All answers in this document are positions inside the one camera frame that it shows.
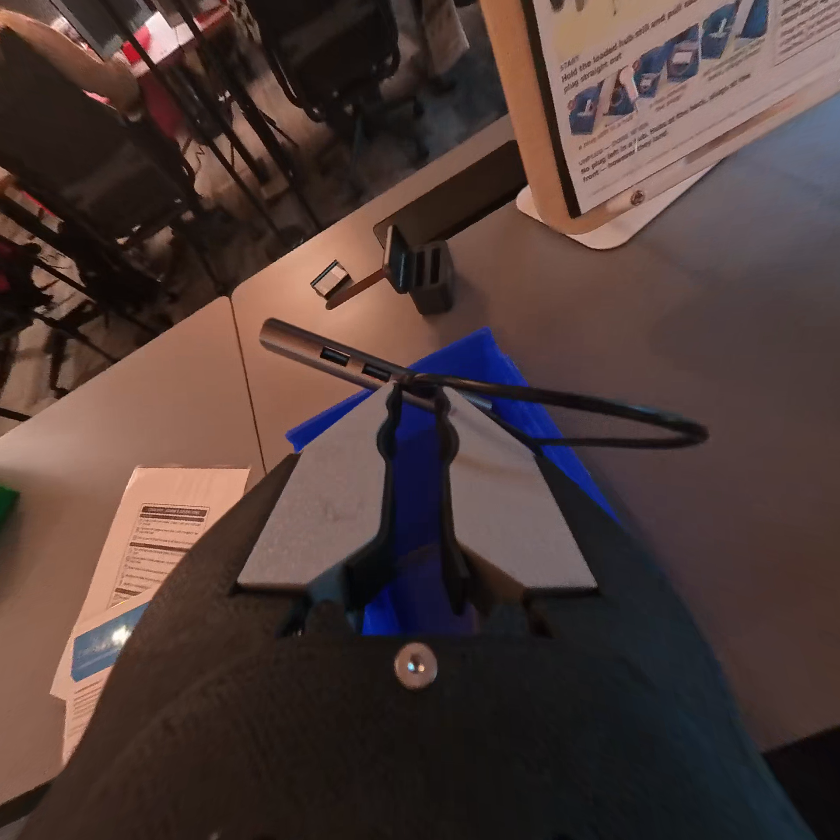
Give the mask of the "paper with blue header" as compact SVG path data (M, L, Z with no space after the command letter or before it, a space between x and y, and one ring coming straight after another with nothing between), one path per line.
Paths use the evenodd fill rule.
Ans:
M70 638L61 764L75 752L118 657L159 585L83 621Z

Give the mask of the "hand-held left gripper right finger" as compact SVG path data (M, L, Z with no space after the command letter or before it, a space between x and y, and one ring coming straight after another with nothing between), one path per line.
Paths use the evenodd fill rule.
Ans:
M452 387L437 393L442 573L456 614L596 592L549 481L553 463Z

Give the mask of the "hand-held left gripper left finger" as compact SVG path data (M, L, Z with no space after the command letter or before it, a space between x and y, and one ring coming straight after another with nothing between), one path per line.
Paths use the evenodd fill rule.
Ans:
M377 390L310 442L237 579L247 592L365 606L393 573L401 388Z

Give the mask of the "white stand base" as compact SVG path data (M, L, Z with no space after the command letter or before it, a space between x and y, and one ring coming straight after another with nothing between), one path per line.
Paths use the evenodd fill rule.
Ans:
M579 245L591 250L612 250L636 236L717 165L716 161L706 165L677 161L575 219L544 219L530 185L520 190L515 204L521 214Z

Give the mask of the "small black silver block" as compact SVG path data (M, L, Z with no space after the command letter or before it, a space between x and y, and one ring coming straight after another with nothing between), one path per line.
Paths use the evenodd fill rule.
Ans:
M351 283L351 277L338 260L333 260L311 281L310 286L320 298L328 301Z

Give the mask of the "grey USB hub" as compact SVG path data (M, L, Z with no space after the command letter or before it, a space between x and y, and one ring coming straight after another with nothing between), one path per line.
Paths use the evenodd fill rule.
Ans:
M276 318L264 321L259 342L269 352L368 392L385 389L385 408L390 406L392 397L397 396L397 406L408 403L434 413L436 390L443 386L456 391L476 410L494 416L490 395L484 386L448 374L424 374Z

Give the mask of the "white printed paper sheet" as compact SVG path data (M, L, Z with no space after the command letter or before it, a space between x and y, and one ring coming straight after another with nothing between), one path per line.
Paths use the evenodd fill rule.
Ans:
M250 468L137 468L103 545L102 610L163 583L245 492Z

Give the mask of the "blue plastic bin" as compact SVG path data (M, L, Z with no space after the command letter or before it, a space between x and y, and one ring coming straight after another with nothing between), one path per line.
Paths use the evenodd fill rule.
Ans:
M410 367L417 372L482 382L528 384L488 327L454 341ZM359 391L288 430L286 438L294 452L300 452L368 396L366 390ZM502 400L493 406L502 419L535 438L560 437L560 430L544 407ZM578 455L561 447L549 447L545 454L586 496L621 524ZM442 576L438 456L433 415L409 406L405 400L396 431L394 462L395 569L390 582L364 609L363 636L468 635L476 631L475 609L467 605L463 615L454 614Z

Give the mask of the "wooden display board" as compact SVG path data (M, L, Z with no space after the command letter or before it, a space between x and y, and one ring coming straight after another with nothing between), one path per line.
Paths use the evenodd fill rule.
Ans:
M518 144L521 162L532 189L540 215L549 221L574 219L564 203L558 163L553 154L549 122L541 98L537 71L529 42L522 2L481 2L493 54L505 93L512 129ZM800 93L788 98L784 107L776 107L755 121L731 132L728 139L711 144L704 154L694 154L689 163L720 163L784 123L799 116L824 100L836 95L821 83L812 94Z

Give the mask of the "black office chair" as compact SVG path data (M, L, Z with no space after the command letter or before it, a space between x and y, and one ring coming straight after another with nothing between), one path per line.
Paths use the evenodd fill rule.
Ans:
M100 239L135 245L202 211L179 151L156 126L88 96L10 28L1 157L26 193Z
M382 83L393 78L401 64L390 2L254 1L247 6L269 68L287 99L332 132L318 155L319 166L343 146L352 180L362 143L379 133L410 143L414 160L426 162L424 138L395 116L410 109L413 119L420 119L423 103L414 93L393 99L382 94Z

